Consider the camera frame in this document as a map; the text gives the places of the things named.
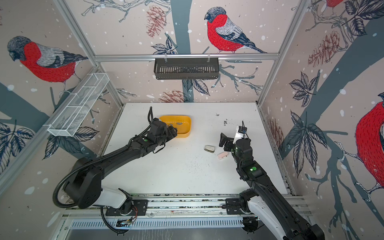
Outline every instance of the white table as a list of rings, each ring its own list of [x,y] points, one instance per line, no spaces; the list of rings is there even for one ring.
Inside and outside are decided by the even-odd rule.
[[[277,190],[287,194],[255,103],[127,103],[106,154],[123,147],[148,126],[150,106],[155,118],[189,116],[189,137],[174,138],[157,154],[150,153],[118,168],[102,181],[104,186],[133,194],[239,194],[249,186],[239,179],[233,157],[229,154],[218,160],[217,154],[223,152],[218,146],[220,133],[234,137],[235,127],[244,120],[254,159]],[[215,153],[204,151],[205,145],[214,146]]]

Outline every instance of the black cable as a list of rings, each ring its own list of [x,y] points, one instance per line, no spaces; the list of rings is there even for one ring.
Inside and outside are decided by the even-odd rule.
[[[149,108],[149,112],[148,112],[148,122],[149,122],[149,126],[144,130],[142,131],[139,135],[136,135],[134,137],[132,137],[129,141],[128,141],[128,144],[125,145],[125,147],[120,150],[119,152],[116,152],[112,155],[109,155],[107,157],[105,156],[102,156],[100,157],[99,160],[97,161],[91,161],[89,163],[86,163],[84,164],[83,166],[73,170],[72,172],[68,173],[58,184],[57,186],[55,187],[55,189],[53,190],[53,195],[52,195],[52,201],[53,203],[57,206],[57,207],[60,207],[60,208],[70,208],[70,207],[74,207],[76,206],[75,203],[73,204],[63,204],[59,201],[58,199],[58,194],[59,194],[59,191],[60,191],[60,188],[63,186],[63,184],[75,173],[79,172],[79,171],[82,171],[82,170],[85,170],[86,168],[88,168],[89,166],[93,165],[93,164],[96,164],[96,163],[99,163],[99,162],[102,162],[104,160],[107,160],[107,159],[110,159],[112,157],[115,157],[119,154],[121,154],[122,152],[125,152],[126,150],[129,149],[129,147],[131,146],[131,143],[132,143],[132,140],[137,138],[137,137],[141,137],[144,133],[146,134],[147,133],[147,130],[151,127],[151,123],[153,121],[153,113],[152,113],[152,107]]]
[[[101,215],[101,218],[103,219],[103,222],[104,224],[109,228],[111,229],[112,231],[114,231],[115,233],[117,233],[118,235],[119,234],[125,234],[126,232],[128,232],[130,229],[116,229],[116,228],[113,228],[108,222],[107,220],[105,219],[105,216],[104,216],[104,211],[103,211],[103,206],[100,207],[100,215]]]

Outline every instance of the white wire basket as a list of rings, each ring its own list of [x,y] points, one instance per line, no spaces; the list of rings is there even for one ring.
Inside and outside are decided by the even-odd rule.
[[[106,73],[89,74],[86,83],[75,95],[48,131],[54,136],[73,137],[84,118],[109,82]]]

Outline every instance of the bird's wing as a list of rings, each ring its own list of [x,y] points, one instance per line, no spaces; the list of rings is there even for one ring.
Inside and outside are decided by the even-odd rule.
[[[234,41],[243,33],[243,30],[227,18],[225,25],[216,28],[216,32],[225,40]]]
[[[383,152],[384,152],[384,125],[381,125],[379,136],[380,136],[381,147],[383,148]]]
[[[45,68],[58,68],[63,65],[64,54],[60,48],[46,47],[36,43],[40,49],[41,57],[37,60],[39,66]]]

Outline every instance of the black metal hanging basket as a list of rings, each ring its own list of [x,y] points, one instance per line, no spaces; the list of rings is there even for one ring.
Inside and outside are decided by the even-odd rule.
[[[217,79],[218,58],[156,58],[156,79]]]

